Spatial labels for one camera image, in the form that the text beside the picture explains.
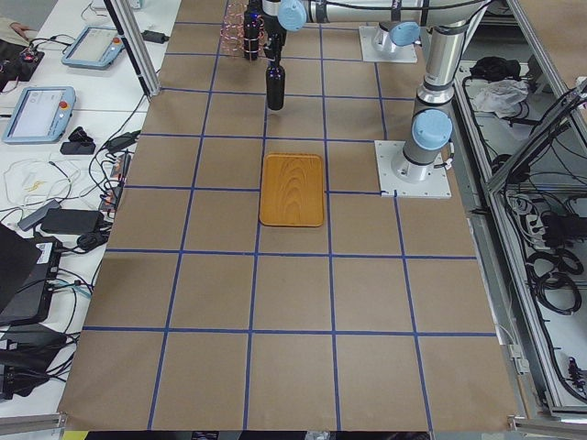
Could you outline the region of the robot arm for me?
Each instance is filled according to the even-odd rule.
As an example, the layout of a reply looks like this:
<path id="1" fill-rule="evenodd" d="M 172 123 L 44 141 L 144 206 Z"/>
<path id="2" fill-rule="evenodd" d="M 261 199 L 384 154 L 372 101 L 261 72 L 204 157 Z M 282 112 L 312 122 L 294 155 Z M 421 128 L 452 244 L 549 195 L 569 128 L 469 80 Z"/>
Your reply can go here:
<path id="1" fill-rule="evenodd" d="M 256 49 L 254 39 L 263 31 L 267 106 L 283 108 L 285 70 L 282 48 L 288 32 L 307 23 L 379 22 L 387 27 L 390 43 L 414 43 L 422 28 L 431 28 L 430 51 L 422 83 L 416 92 L 415 113 L 444 111 L 451 101 L 453 80 L 465 50 L 471 22 L 482 15 L 488 1 L 249 1 L 244 18 L 243 46 Z"/>
<path id="2" fill-rule="evenodd" d="M 420 26 L 414 21 L 380 22 L 371 38 L 371 45 L 381 54 L 391 54 L 413 45 L 419 36 Z"/>

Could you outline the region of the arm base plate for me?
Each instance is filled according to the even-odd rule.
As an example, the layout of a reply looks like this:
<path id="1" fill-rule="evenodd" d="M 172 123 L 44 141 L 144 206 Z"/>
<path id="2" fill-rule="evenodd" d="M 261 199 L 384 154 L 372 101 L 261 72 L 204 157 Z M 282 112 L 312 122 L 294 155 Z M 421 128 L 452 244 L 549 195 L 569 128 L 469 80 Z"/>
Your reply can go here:
<path id="1" fill-rule="evenodd" d="M 404 156 L 404 141 L 376 140 L 381 197 L 449 199 L 448 173 L 439 152 L 433 163 L 415 165 Z"/>
<path id="2" fill-rule="evenodd" d="M 416 63 L 415 45 L 395 45 L 387 30 L 360 26 L 362 60 L 366 62 Z"/>

